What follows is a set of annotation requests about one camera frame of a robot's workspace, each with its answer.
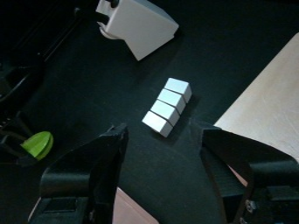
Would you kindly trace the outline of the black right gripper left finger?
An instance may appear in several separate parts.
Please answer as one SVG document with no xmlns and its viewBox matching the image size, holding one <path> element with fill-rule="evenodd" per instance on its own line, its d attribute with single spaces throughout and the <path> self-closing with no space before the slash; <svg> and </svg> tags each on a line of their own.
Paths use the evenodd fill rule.
<svg viewBox="0 0 299 224">
<path fill-rule="evenodd" d="M 128 130 L 112 127 L 45 169 L 28 224 L 112 224 Z"/>
</svg>

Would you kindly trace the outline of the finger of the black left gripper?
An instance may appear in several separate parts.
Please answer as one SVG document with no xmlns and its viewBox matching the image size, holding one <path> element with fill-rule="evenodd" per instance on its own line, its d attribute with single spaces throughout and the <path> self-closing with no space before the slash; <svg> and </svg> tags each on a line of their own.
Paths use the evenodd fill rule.
<svg viewBox="0 0 299 224">
<path fill-rule="evenodd" d="M 21 146 L 26 139 L 26 135 L 0 132 L 0 165 L 30 166 L 37 163 L 37 159 Z"/>
</svg>

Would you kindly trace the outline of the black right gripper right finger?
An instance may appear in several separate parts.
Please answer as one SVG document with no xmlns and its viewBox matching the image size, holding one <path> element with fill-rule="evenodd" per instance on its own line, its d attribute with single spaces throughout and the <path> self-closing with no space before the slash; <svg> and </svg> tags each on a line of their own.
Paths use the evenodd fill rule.
<svg viewBox="0 0 299 224">
<path fill-rule="evenodd" d="M 222 224 L 299 224 L 299 163 L 276 148 L 189 121 Z"/>
</svg>

